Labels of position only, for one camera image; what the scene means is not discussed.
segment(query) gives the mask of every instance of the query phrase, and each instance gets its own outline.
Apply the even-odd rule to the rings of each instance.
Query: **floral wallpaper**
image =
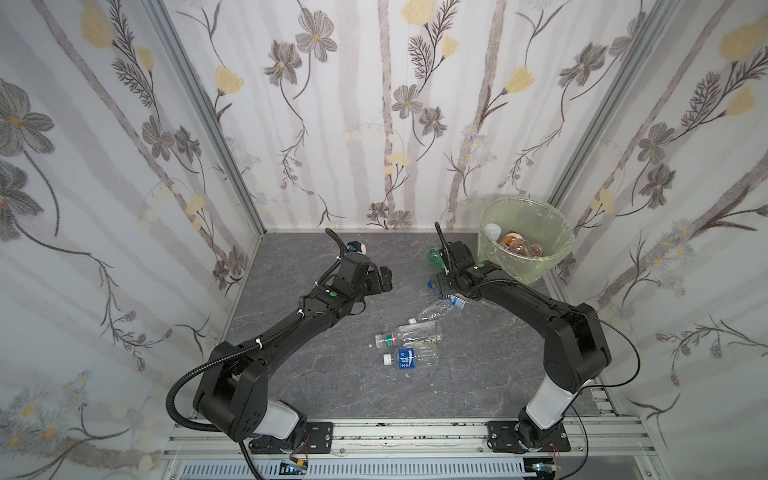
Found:
[[[140,4],[0,6],[3,477],[161,476],[258,240],[214,151]]]
[[[637,344],[615,389],[673,478],[765,478],[768,9],[681,2],[562,210],[557,273]],[[607,381],[636,368],[610,336]]]
[[[545,200],[653,6],[164,3],[266,226],[372,230]]]

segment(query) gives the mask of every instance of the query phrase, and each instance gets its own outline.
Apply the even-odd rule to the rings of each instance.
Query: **yellow flower center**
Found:
[[[56,427],[48,427],[43,431],[43,440],[52,440],[57,433],[58,429]]]
[[[24,121],[15,115],[9,115],[8,117],[5,117],[5,121],[14,127],[21,127],[24,124]]]

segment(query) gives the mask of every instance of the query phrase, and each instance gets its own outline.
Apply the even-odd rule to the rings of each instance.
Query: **black mounting plate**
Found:
[[[488,426],[488,447],[494,453],[527,453],[518,443],[515,436],[515,425],[517,422],[487,422]],[[565,427],[561,423],[554,432],[551,442],[559,452],[570,452],[571,443],[568,437],[563,438]],[[553,452],[552,445],[543,447],[539,452]]]
[[[306,445],[299,447],[297,455],[303,453],[331,453],[333,442],[333,424],[331,422],[307,422]],[[281,441],[269,435],[262,435],[248,443],[252,455],[285,455],[280,447]]]

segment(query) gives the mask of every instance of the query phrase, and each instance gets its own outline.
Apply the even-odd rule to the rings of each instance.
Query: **gray flower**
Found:
[[[627,33],[629,36],[614,38],[614,42],[611,44],[611,48],[608,49],[608,54],[613,57],[617,57],[627,53],[629,47],[632,46],[632,41],[637,35],[637,32],[640,31],[640,26],[644,21],[645,12],[640,12],[637,17],[632,18],[632,20],[629,22],[629,25],[627,26]]]
[[[328,60],[327,51],[336,51],[336,43],[329,38],[333,33],[333,22],[328,15],[317,10],[315,16],[308,8],[301,9],[299,25],[309,33],[296,34],[296,46],[304,53],[315,51],[315,58],[320,61]]]
[[[0,241],[7,242],[21,235],[16,226],[17,215],[37,215],[43,211],[32,197],[22,192],[27,174],[19,167],[0,160]]]
[[[157,158],[163,154],[167,161],[170,159],[169,147],[174,146],[174,136],[169,131],[160,130],[160,124],[155,120],[154,115],[149,116],[149,121],[145,121],[141,126],[141,136],[145,142],[152,145],[152,156]]]
[[[389,225],[392,226],[392,228],[395,230],[404,230],[411,226],[410,218],[411,212],[397,210],[389,218]]]
[[[424,125],[422,135],[427,135],[429,132],[435,131],[435,135],[441,137],[442,132],[448,130],[447,125],[440,123],[441,119],[442,113],[440,113],[440,107],[425,108],[419,119],[419,123]]]
[[[224,290],[227,286],[227,275],[230,274],[230,269],[227,268],[227,264],[224,260],[216,260],[216,266],[214,267],[214,278],[219,280],[219,290]]]
[[[368,214],[368,218],[376,220],[379,217],[386,218],[386,213],[389,211],[384,202],[378,202],[377,204],[371,203],[371,213]]]
[[[275,65],[264,68],[264,73],[270,76],[270,83],[280,85],[280,80],[285,77],[289,82],[295,84],[295,69],[301,66],[301,57],[296,51],[296,46],[287,41],[277,43],[277,40],[273,40],[270,58],[275,61]]]
[[[648,138],[641,139],[637,144],[643,149],[643,151],[638,154],[637,159],[641,162],[645,162],[650,158],[652,164],[661,162],[664,157],[666,157],[666,154],[661,147],[672,141],[672,135],[674,135],[674,128],[667,128],[667,124],[664,122],[655,124],[648,131]]]
[[[667,202],[664,189],[672,188],[675,172],[676,170],[670,170],[667,164],[661,164],[648,172],[648,185],[640,190],[640,195],[650,195],[648,208],[656,208]]]
[[[576,55],[576,66],[571,68],[563,68],[560,70],[561,79],[558,82],[561,87],[565,87],[573,80],[580,86],[584,86],[589,78],[589,72],[597,70],[605,63],[605,45],[589,45],[581,50],[579,55]]]
[[[418,114],[422,110],[422,102],[414,100],[418,93],[416,89],[419,87],[416,84],[407,87],[400,85],[395,90],[395,100],[397,102],[392,106],[394,111],[400,111],[400,118],[406,119],[410,114]]]
[[[232,246],[227,265],[233,275],[240,275],[245,270],[245,256],[237,249],[237,245]]]
[[[184,126],[179,125],[179,129],[176,130],[174,137],[176,137],[176,144],[179,146],[179,152],[187,154],[187,159],[189,159],[190,163],[194,160],[195,154],[197,154],[198,157],[200,156],[200,141],[192,140],[190,138],[190,132],[187,131]]]
[[[558,266],[560,267],[560,273],[562,273],[563,276],[570,276],[571,269],[576,267],[576,259],[574,258],[574,254],[569,253],[563,260],[560,260]]]
[[[30,113],[27,92],[0,80],[0,155],[13,157],[24,143],[39,154],[50,154],[53,144],[40,132],[53,128],[46,115]]]

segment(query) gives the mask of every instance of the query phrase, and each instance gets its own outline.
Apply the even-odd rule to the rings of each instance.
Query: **plastic bag liner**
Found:
[[[502,236],[515,231],[531,243],[538,243],[543,256],[523,257],[505,250],[485,235],[483,226],[487,223],[499,225]],[[565,216],[552,205],[523,197],[499,198],[488,204],[480,214],[475,261],[490,260],[515,279],[530,285],[560,263],[571,252],[574,242],[574,234]]]

